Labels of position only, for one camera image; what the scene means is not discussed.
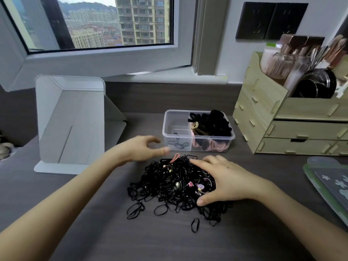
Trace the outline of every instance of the sky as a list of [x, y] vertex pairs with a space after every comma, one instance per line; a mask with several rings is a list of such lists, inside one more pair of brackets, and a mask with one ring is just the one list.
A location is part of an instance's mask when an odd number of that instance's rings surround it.
[[59, 0], [62, 3], [80, 3], [80, 2], [88, 2], [88, 3], [102, 3], [107, 6], [111, 5], [116, 7], [115, 0]]

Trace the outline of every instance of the right hand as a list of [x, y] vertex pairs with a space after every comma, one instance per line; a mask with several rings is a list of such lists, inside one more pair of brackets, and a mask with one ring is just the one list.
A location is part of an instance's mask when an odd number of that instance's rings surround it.
[[190, 162], [213, 176], [216, 189], [197, 200], [198, 206], [216, 201], [258, 199], [267, 192], [272, 183], [250, 173], [226, 158], [207, 156], [203, 160], [190, 159]]

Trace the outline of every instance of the fingernail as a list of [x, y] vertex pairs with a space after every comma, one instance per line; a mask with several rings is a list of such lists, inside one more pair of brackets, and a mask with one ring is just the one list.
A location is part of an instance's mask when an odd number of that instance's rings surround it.
[[198, 198], [197, 200], [197, 206], [203, 206], [204, 202], [201, 198]]

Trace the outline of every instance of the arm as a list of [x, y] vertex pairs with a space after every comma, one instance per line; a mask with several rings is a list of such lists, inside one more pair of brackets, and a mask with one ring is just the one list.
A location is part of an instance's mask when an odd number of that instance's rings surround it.
[[116, 167], [169, 152], [168, 148], [148, 148], [150, 142], [160, 141], [154, 136], [137, 136], [116, 145], [12, 223], [0, 233], [0, 260], [48, 260], [76, 217]]
[[290, 198], [272, 182], [222, 156], [203, 160], [190, 161], [214, 177], [216, 190], [201, 196], [198, 206], [219, 200], [258, 200], [286, 224], [316, 260], [347, 259], [348, 234], [342, 229]]

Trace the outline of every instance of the city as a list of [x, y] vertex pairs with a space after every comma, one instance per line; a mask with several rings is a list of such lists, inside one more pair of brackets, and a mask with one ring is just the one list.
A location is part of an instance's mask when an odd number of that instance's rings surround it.
[[59, 2], [76, 49], [170, 43], [170, 0]]

